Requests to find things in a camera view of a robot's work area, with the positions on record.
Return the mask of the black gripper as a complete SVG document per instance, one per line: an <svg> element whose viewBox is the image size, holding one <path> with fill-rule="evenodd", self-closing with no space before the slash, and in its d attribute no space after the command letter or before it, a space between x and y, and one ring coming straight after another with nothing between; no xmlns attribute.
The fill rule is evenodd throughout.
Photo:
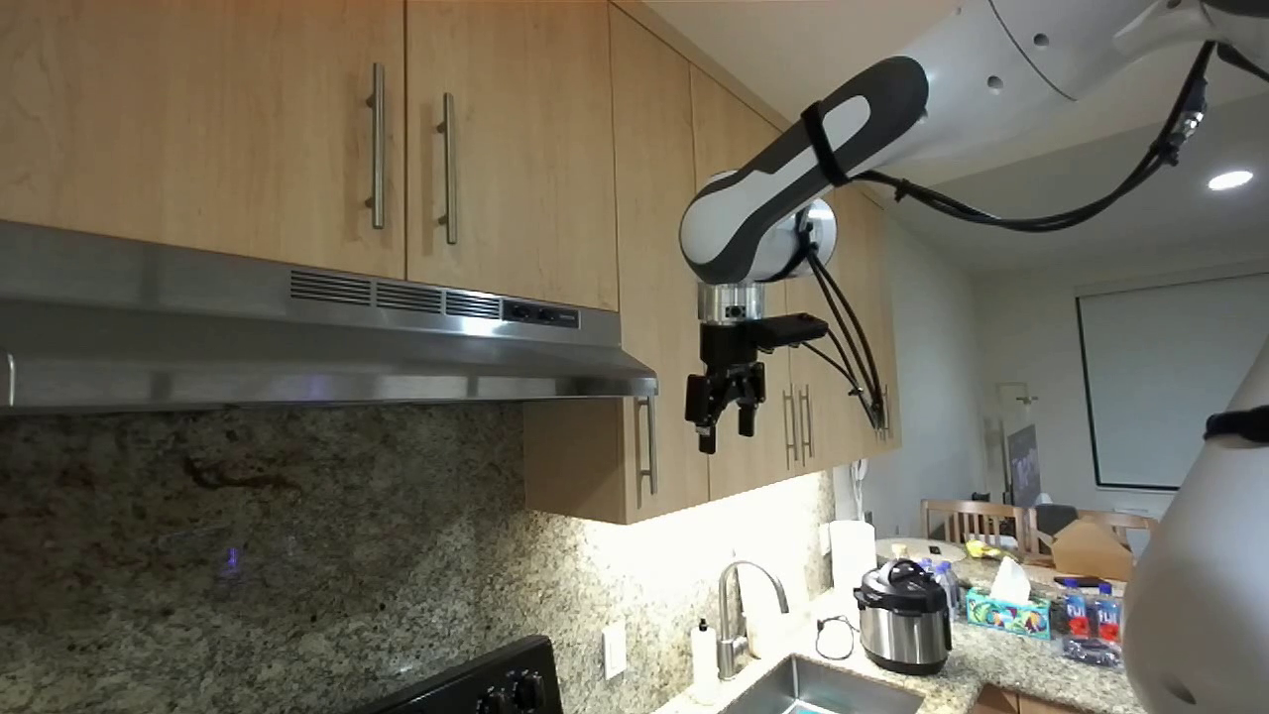
<svg viewBox="0 0 1269 714"><path fill-rule="evenodd" d="M754 321L702 326L707 377L685 377L685 420L697 433L697 453L718 453L718 403L715 396L736 396L736 435L758 433L758 408L767 399L767 366L758 359L763 328Z"/></svg>

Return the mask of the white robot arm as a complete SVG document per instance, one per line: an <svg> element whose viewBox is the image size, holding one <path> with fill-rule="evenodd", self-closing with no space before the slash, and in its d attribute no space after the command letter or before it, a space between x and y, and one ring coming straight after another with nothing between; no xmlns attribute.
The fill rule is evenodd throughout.
<svg viewBox="0 0 1269 714"><path fill-rule="evenodd" d="M1138 57L1190 42L1248 76L1269 0L968 0L877 59L680 222L707 285L781 281L810 262L800 210L849 182L902 194L912 160L953 160L1073 102ZM1122 665L1147 714L1269 714L1269 348L1206 418L1202 453L1126 584Z"/></svg>

